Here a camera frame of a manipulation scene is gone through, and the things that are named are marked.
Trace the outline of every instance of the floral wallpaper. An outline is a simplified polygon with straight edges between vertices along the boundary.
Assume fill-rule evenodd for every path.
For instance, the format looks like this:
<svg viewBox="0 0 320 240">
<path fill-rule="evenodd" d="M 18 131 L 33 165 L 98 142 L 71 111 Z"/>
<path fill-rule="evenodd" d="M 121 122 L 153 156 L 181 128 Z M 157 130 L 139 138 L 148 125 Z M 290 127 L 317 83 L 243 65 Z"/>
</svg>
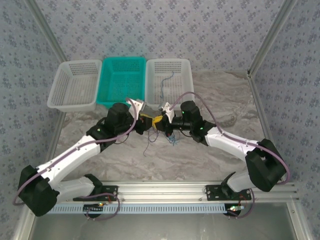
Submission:
<svg viewBox="0 0 320 240">
<path fill-rule="evenodd" d="M 272 135 L 320 239 L 320 2 L 299 0 L 254 77 Z"/>
<path fill-rule="evenodd" d="M 69 60 L 185 58 L 248 69 L 283 0 L 36 0 Z"/>
<path fill-rule="evenodd" d="M 59 62 L 23 0 L 0 1 L 0 239 L 11 239 L 21 170 L 43 163 L 58 112 L 47 98 Z"/>
</svg>

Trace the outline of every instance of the teal plastic basket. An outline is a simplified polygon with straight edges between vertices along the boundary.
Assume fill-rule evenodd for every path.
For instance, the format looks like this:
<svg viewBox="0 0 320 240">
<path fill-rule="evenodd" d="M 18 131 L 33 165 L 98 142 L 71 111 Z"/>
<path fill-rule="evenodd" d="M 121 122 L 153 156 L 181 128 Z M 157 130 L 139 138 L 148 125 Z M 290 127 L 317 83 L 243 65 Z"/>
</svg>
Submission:
<svg viewBox="0 0 320 240">
<path fill-rule="evenodd" d="M 145 100 L 145 80 L 144 57 L 108 57 L 102 64 L 96 102 L 110 108 L 127 104 L 126 98 Z"/>
</svg>

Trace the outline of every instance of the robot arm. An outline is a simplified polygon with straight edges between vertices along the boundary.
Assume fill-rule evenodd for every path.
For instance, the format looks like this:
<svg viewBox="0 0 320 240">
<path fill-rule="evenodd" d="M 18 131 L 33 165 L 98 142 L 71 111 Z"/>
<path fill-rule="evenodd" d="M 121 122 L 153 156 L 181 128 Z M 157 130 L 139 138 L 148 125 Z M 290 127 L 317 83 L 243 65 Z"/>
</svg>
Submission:
<svg viewBox="0 0 320 240">
<path fill-rule="evenodd" d="M 77 180 L 61 181 L 83 162 L 116 142 L 116 140 L 98 143 L 96 141 L 113 139 L 132 129 L 133 107 L 137 110 L 133 129 L 138 134 L 143 134 L 152 126 L 165 132 L 167 136 L 170 136 L 173 130 L 188 130 L 197 143 L 222 149 L 246 162 L 245 171 L 231 173 L 221 183 L 221 190 L 229 199 L 232 199 L 235 193 L 252 187 L 268 192 L 286 173 L 284 167 L 274 157 L 248 145 L 248 143 L 261 145 L 280 156 L 272 142 L 266 139 L 257 142 L 230 133 L 228 136 L 242 140 L 243 143 L 227 138 L 214 123 L 203 120 L 199 108 L 193 101 L 181 104 L 182 116 L 175 116 L 173 111 L 169 110 L 168 103 L 160 109 L 160 112 L 153 114 L 143 101 L 132 102 L 134 106 L 130 109 L 125 104 L 115 103 L 109 109 L 107 117 L 101 119 L 67 151 L 37 168 L 29 165 L 22 170 L 19 188 L 30 178 L 41 173 L 19 194 L 36 216 L 46 214 L 56 203 L 102 193 L 101 182 L 91 174 Z"/>
</svg>

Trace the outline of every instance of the wall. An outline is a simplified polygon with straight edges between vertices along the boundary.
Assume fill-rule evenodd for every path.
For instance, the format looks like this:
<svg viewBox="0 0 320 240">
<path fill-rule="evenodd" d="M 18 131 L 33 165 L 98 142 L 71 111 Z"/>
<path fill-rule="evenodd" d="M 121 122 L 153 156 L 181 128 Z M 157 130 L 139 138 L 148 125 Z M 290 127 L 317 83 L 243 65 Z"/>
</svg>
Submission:
<svg viewBox="0 0 320 240">
<path fill-rule="evenodd" d="M 315 239 L 320 239 L 319 59 L 319 0 L 299 0 L 254 77 Z"/>
<path fill-rule="evenodd" d="M 0 1 L 0 239 L 19 216 L 20 172 L 43 163 L 58 112 L 47 98 L 58 61 L 22 0 Z"/>
<path fill-rule="evenodd" d="M 37 0 L 70 60 L 186 58 L 248 69 L 283 0 Z"/>
</svg>

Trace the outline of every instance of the marble floor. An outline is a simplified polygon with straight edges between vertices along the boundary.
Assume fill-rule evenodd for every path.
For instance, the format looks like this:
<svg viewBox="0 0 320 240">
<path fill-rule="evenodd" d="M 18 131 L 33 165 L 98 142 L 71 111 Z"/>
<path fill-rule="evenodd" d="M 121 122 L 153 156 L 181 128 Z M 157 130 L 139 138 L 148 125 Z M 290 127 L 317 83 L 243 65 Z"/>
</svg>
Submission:
<svg viewBox="0 0 320 240">
<path fill-rule="evenodd" d="M 262 140 L 260 119 L 248 80 L 220 71 L 193 72 L 194 91 L 202 96 L 221 126 L 228 132 L 252 140 Z M 212 121 L 200 100 L 195 99 L 205 120 Z M 71 147 L 97 121 L 107 115 L 98 105 L 91 112 L 66 114 L 55 155 Z M 65 180 L 93 174 L 106 180 L 223 180 L 228 174 L 246 168 L 240 159 L 214 147 L 196 143 L 182 134 L 171 145 L 160 134 L 148 149 L 148 133 L 132 132 L 122 144 L 113 144 L 71 172 Z"/>
</svg>

